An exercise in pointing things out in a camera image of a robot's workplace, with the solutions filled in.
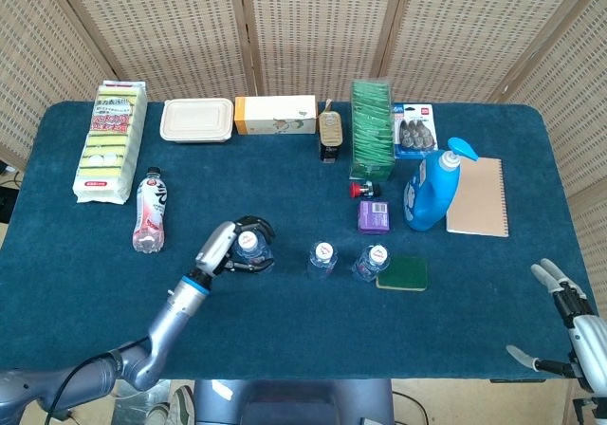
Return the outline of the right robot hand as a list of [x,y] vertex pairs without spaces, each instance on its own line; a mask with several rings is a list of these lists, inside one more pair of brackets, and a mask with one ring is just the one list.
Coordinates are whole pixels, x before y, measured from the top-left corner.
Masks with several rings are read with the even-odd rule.
[[577,379],[582,389],[606,396],[606,321],[591,307],[582,288],[551,260],[543,258],[530,267],[551,295],[572,345],[569,362],[532,357],[515,345],[508,354],[521,365],[563,378]]

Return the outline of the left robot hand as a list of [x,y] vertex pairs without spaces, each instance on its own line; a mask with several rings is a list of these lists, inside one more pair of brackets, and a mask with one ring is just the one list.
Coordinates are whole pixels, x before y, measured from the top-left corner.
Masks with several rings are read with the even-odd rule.
[[257,230],[270,244],[276,236],[274,229],[258,216],[246,215],[235,221],[220,224],[210,235],[195,257],[195,267],[203,273],[216,277],[225,270],[260,273],[274,264],[272,259],[265,260],[259,266],[243,264],[232,260],[232,245],[244,231]]

